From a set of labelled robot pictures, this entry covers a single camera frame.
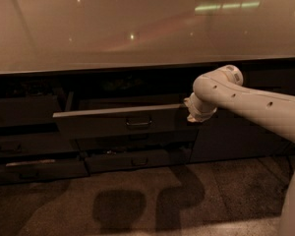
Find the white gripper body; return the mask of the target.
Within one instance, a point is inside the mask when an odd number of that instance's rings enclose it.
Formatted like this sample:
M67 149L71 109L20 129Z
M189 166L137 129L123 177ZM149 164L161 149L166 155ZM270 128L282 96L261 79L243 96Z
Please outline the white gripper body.
M198 99L194 93L184 99L184 104L198 122L208 120L217 110L215 105Z

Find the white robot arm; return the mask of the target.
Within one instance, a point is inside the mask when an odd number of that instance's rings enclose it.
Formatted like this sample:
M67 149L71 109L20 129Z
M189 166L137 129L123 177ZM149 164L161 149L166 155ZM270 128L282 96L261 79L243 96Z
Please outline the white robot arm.
M272 131L295 144L295 96L245 88L241 71L226 65L198 76L184 99L187 120L204 122L219 107ZM278 236L295 236L295 171L286 193Z

